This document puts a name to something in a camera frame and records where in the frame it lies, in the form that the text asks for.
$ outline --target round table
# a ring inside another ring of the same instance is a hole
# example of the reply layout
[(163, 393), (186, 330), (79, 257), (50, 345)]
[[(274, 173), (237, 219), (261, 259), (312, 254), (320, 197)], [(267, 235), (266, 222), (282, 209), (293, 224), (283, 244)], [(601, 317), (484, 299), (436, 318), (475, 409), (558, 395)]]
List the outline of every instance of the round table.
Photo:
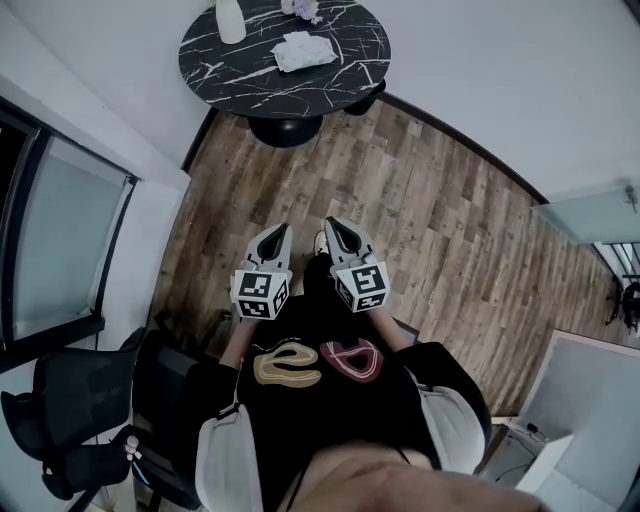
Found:
[[(389, 39), (382, 25), (352, 0), (320, 0), (317, 25), (286, 16), (280, 0), (239, 0), (247, 37), (220, 40), (215, 8), (191, 25), (180, 46), (180, 72), (209, 105), (249, 119), (263, 142), (290, 147), (310, 140), (322, 116), (367, 97), (387, 72)], [(338, 56), (330, 64), (278, 70), (271, 50), (289, 32), (326, 37)]]

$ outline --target folded napkin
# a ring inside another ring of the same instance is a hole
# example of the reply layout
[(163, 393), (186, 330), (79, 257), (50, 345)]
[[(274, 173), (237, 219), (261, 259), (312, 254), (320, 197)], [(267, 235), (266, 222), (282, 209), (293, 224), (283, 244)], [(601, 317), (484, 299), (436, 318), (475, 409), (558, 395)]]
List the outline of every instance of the folded napkin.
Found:
[(329, 64), (338, 58), (333, 53), (331, 41), (326, 37), (310, 36), (308, 32), (291, 32), (285, 34), (284, 39), (285, 42), (277, 44), (271, 52), (276, 57), (280, 71), (285, 73)]

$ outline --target mesh chair back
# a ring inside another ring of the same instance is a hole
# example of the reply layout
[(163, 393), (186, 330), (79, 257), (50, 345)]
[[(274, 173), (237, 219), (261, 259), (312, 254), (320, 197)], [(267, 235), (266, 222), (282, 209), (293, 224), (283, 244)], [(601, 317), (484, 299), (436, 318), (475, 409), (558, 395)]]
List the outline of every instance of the mesh chair back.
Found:
[(33, 394), (42, 396), (55, 452), (64, 453), (127, 421), (143, 337), (140, 328), (118, 351), (66, 348), (38, 360)]

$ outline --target glass door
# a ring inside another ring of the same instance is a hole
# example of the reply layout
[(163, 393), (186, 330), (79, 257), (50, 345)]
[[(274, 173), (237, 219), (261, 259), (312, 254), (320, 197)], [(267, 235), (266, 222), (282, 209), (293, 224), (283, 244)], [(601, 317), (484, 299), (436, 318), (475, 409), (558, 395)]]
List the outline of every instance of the glass door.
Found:
[(577, 244), (640, 242), (640, 185), (534, 207)]

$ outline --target cable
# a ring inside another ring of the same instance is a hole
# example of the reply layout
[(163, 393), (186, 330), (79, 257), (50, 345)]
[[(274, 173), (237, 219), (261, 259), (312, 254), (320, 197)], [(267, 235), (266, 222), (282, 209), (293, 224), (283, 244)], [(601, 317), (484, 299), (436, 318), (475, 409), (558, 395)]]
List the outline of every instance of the cable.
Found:
[(524, 470), (524, 472), (526, 473), (528, 471), (528, 469), (529, 469), (527, 466), (531, 466), (531, 464), (533, 464), (533, 461), (528, 462), (527, 464), (522, 464), (522, 466), (516, 466), (515, 468), (507, 469), (498, 478), (496, 478), (496, 483), (498, 483), (503, 476), (505, 476), (508, 473), (511, 473), (512, 471), (515, 471), (516, 469), (521, 469), (521, 468), (525, 468), (526, 467), (527, 469)]

